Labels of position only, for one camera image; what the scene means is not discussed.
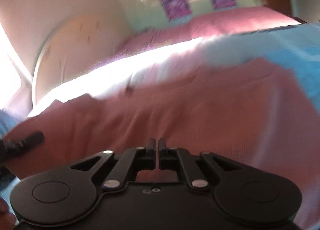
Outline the person's hand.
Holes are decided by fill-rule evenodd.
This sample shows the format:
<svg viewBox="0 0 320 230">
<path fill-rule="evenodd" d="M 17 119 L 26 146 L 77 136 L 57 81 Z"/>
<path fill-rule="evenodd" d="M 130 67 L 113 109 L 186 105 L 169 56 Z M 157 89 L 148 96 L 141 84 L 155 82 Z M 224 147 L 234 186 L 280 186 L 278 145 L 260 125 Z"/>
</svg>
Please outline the person's hand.
<svg viewBox="0 0 320 230">
<path fill-rule="evenodd" d="M 12 230 L 15 227 L 16 216 L 9 211 L 4 199 L 0 199 L 0 230 Z"/>
</svg>

